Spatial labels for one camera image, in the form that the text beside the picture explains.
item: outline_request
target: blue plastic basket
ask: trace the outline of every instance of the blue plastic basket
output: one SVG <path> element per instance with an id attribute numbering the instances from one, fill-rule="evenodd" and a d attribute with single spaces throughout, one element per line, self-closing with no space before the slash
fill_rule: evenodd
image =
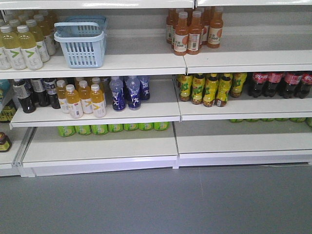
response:
<path id="1" fill-rule="evenodd" d="M 55 23 L 54 39 L 62 47 L 70 68 L 97 68 L 103 65 L 106 40 L 106 24 L 95 22 Z"/>

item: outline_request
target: blue bottle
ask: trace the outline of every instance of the blue bottle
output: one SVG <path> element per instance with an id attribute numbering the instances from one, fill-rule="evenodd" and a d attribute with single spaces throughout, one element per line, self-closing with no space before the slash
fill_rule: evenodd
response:
<path id="1" fill-rule="evenodd" d="M 113 109 L 115 111 L 122 111 L 126 108 L 125 98 L 123 94 L 123 82 L 119 77 L 111 77 L 109 87 L 113 96 Z"/>
<path id="2" fill-rule="evenodd" d="M 128 106 L 131 110 L 137 110 L 141 106 L 140 81 L 136 76 L 129 76 L 126 84 L 130 95 Z"/>

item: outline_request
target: gray floor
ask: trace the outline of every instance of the gray floor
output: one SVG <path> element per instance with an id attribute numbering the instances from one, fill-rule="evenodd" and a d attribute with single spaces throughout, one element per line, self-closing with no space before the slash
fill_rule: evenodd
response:
<path id="1" fill-rule="evenodd" d="M 312 166 L 0 178 L 1 234 L 312 234 Z"/>

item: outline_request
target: dark soda bottle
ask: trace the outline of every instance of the dark soda bottle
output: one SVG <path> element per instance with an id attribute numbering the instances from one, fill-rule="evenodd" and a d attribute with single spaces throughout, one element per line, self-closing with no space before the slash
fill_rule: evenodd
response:
<path id="1" fill-rule="evenodd" d="M 301 99 L 305 98 L 312 86 L 312 71 L 306 71 L 303 73 L 299 85 L 295 89 L 295 96 Z"/>
<path id="2" fill-rule="evenodd" d="M 264 85 L 263 95 L 273 97 L 277 91 L 277 86 L 282 80 L 283 72 L 269 72 L 268 80 Z"/>
<path id="3" fill-rule="evenodd" d="M 14 79 L 14 92 L 19 99 L 20 105 L 25 113 L 32 113 L 36 110 L 35 104 L 30 98 L 31 92 L 26 86 L 26 82 L 22 79 Z"/>
<path id="4" fill-rule="evenodd" d="M 266 72 L 254 72 L 250 83 L 248 95 L 257 98 L 261 95 L 265 82 L 268 79 Z"/>
<path id="5" fill-rule="evenodd" d="M 301 72 L 287 72 L 279 94 L 284 98 L 292 98 L 294 96 L 295 88 L 299 84 L 301 78 Z"/>
<path id="6" fill-rule="evenodd" d="M 45 78 L 43 82 L 47 90 L 52 108 L 60 109 L 59 99 L 58 99 L 58 94 L 57 94 L 57 79 Z"/>
<path id="7" fill-rule="evenodd" d="M 42 78 L 31 79 L 32 86 L 38 98 L 39 106 L 48 106 L 50 105 L 50 99 L 48 97 L 45 85 Z"/>

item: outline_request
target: green can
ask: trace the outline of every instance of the green can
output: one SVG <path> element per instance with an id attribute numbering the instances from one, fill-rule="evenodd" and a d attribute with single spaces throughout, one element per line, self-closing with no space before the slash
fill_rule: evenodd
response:
<path id="1" fill-rule="evenodd" d="M 152 130 L 154 127 L 153 123 L 139 123 L 138 128 L 142 131 L 149 131 Z"/>
<path id="2" fill-rule="evenodd" d="M 156 131 L 165 131 L 169 128 L 169 125 L 170 125 L 169 122 L 155 122 L 154 129 Z"/>
<path id="3" fill-rule="evenodd" d="M 134 131 L 138 129 L 138 123 L 124 123 L 123 129 L 126 131 Z"/>
<path id="4" fill-rule="evenodd" d="M 75 133 L 76 131 L 74 126 L 58 126 L 58 134 L 61 137 L 70 137 Z"/>
<path id="5" fill-rule="evenodd" d="M 75 126 L 75 130 L 79 135 L 90 135 L 91 127 L 89 125 Z"/>
<path id="6" fill-rule="evenodd" d="M 108 133 L 107 124 L 91 125 L 91 130 L 94 135 L 104 135 Z"/>
<path id="7" fill-rule="evenodd" d="M 123 130 L 123 124 L 122 123 L 116 123 L 116 124 L 109 124 L 108 125 L 108 131 L 110 133 L 119 133 Z"/>

